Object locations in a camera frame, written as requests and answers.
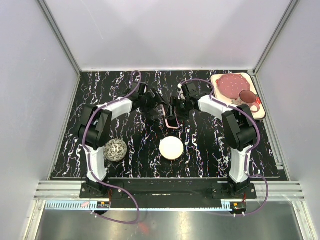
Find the pink phone case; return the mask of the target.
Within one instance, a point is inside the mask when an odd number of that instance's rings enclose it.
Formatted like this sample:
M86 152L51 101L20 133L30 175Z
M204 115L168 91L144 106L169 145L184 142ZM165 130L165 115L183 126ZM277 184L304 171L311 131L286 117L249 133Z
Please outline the pink phone case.
M164 105L161 105L162 115L165 122L165 125L168 129L177 130L179 128L179 122L176 118L175 113L173 113L173 119L166 118L166 108Z

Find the light blue smartphone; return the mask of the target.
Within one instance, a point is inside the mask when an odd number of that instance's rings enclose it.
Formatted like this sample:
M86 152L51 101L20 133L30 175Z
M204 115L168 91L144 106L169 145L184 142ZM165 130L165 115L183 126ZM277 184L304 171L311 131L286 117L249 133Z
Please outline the light blue smartphone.
M179 127L179 123L176 119L167 119L166 124L168 128L177 129Z

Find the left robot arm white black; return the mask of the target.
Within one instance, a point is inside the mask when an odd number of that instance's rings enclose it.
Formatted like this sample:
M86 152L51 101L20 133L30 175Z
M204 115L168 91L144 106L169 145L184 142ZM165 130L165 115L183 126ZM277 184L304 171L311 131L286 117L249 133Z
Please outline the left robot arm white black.
M137 109L148 117L156 115L158 106L168 102L155 89L148 89L145 83L134 83L127 95L100 105L86 105L80 118L77 135L85 151L87 174L84 187L97 198L108 193L103 181L107 176L104 148L109 141L111 122Z

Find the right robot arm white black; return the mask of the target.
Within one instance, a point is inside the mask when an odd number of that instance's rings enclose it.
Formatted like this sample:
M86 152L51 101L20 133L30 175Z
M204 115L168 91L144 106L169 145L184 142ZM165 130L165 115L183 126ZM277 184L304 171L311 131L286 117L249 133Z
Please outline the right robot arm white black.
M231 167L222 192L232 198L245 195L250 188L249 160L251 152L260 142L260 133L250 107L224 103L213 93L200 93L192 80L179 85L180 95L171 96L162 111L168 128L173 129L180 121L187 120L191 111L210 114L221 120L224 138L231 148Z

